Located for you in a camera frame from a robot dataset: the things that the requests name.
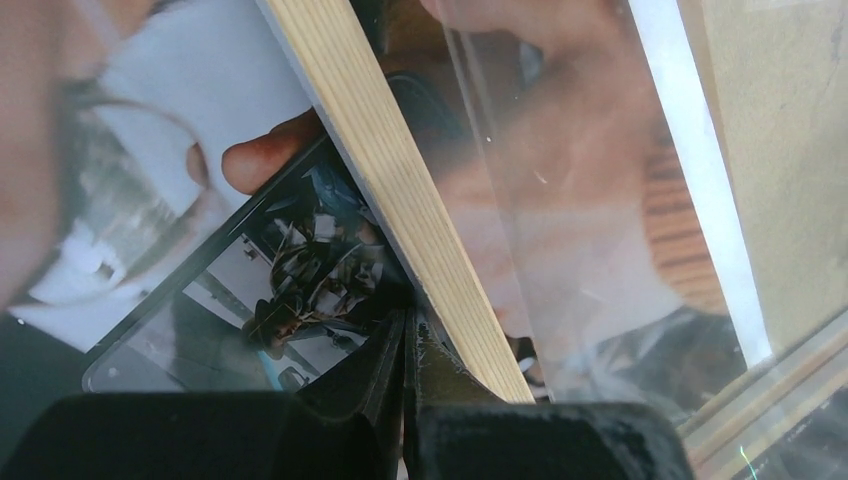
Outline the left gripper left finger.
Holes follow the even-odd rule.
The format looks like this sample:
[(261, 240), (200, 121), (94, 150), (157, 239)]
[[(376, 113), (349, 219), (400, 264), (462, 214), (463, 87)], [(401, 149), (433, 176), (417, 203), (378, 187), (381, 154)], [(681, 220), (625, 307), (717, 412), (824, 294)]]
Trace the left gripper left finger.
[(63, 399), (5, 479), (390, 479), (406, 315), (296, 393), (109, 393)]

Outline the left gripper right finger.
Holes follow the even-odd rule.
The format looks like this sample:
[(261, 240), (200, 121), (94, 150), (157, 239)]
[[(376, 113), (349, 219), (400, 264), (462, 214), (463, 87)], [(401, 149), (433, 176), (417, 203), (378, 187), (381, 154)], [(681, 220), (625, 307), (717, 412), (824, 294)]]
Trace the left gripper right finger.
[(404, 461), (412, 479), (691, 479), (672, 425), (644, 404), (510, 404), (422, 314), (404, 321)]

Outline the printed photo with white border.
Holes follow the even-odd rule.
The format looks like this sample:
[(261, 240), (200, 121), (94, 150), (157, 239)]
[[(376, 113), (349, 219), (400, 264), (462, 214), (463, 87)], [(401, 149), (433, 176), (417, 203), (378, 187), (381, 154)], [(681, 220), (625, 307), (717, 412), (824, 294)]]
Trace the printed photo with white border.
[(434, 318), (263, 2), (1, 5), (1, 310), (91, 390), (293, 390)]

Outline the wooden picture frame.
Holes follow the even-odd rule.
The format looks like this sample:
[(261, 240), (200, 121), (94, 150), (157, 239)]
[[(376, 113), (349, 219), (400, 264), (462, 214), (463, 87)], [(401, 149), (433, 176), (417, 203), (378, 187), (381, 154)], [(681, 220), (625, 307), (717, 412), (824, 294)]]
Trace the wooden picture frame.
[(437, 183), (474, 140), (449, 36), (428, 1), (265, 1), (314, 110), (460, 358), (512, 404), (644, 404), (679, 436), (692, 479), (847, 475), (847, 307), (783, 353), (783, 377), (749, 372), (677, 424), (627, 401), (558, 402), (528, 374)]

